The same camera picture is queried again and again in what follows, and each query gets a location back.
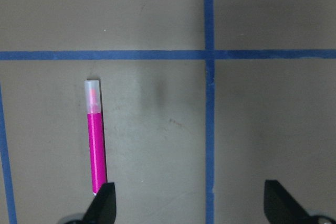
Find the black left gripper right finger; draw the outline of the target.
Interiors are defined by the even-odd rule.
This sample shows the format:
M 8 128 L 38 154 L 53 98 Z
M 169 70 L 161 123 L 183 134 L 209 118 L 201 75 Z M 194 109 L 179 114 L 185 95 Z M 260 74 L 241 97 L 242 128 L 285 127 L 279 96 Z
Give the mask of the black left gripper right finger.
M 309 215 L 277 180 L 265 181 L 264 214 L 271 224 L 315 223 L 315 217 Z

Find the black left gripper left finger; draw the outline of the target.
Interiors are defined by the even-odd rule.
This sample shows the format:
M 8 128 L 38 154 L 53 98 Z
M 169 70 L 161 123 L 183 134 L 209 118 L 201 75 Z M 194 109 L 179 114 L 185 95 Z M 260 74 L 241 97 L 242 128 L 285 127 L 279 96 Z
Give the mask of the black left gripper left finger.
M 104 183 L 86 211 L 82 222 L 114 224 L 116 220 L 115 190 L 114 183 Z

